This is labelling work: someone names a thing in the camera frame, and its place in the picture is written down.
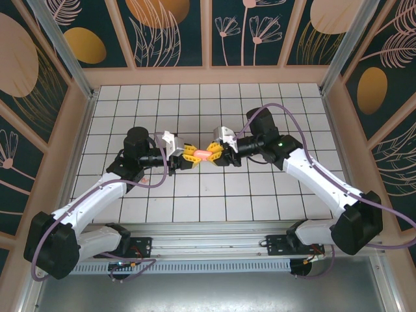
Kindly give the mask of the grey metal sheet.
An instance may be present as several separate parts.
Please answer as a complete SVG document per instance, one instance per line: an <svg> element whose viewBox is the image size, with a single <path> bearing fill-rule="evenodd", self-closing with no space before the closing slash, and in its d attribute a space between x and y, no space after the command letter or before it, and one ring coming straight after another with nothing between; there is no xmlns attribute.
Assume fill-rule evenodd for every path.
<svg viewBox="0 0 416 312"><path fill-rule="evenodd" d="M126 284L70 276L42 287L36 312L386 312L373 280L332 274L149 274Z"/></svg>

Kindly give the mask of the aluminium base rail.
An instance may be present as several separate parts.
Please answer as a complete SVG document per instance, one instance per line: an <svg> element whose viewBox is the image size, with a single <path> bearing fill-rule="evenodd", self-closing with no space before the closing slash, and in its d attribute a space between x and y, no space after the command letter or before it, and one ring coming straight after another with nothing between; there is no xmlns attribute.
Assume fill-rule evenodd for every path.
<svg viewBox="0 0 416 312"><path fill-rule="evenodd" d="M266 256L267 235L286 235L292 222L202 222L169 224L92 224L74 236L71 226L59 226L63 234L53 244L42 245L38 263L51 255L64 260L110 258L122 239L151 237L150 258L166 260L228 259Z"/></svg>

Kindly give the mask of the aluminium corner post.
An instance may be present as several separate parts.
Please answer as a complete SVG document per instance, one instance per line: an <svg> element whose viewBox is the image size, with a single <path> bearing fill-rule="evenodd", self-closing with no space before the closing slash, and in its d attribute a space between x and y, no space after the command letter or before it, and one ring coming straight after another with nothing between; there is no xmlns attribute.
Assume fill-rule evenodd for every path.
<svg viewBox="0 0 416 312"><path fill-rule="evenodd" d="M349 30L347 30L344 35L341 44L330 63L328 71L320 84L320 94L322 97L326 97L329 94L342 68L354 48L357 46L361 35L364 33L369 21L376 12L379 2L380 0L364 0L360 5Z"/></svg>
<svg viewBox="0 0 416 312"><path fill-rule="evenodd" d="M81 0L26 0L35 20L52 43L56 53L60 55L82 93L91 99L94 89L88 82L79 61L76 59L67 39L60 27L70 26L82 11Z"/></svg>

